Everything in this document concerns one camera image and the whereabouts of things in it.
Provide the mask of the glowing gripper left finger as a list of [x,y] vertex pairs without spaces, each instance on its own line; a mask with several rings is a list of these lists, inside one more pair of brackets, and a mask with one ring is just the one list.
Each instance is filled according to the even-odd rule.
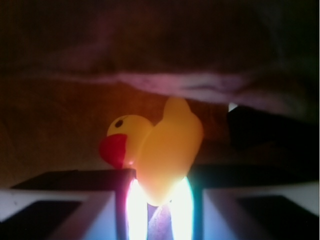
[[0,191],[3,240],[145,240],[136,173],[50,171]]

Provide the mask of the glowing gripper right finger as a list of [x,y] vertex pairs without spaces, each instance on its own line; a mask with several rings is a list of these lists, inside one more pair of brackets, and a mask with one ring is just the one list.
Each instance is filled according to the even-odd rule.
[[187,212],[173,220],[176,240],[317,240],[319,181],[272,166],[195,165]]

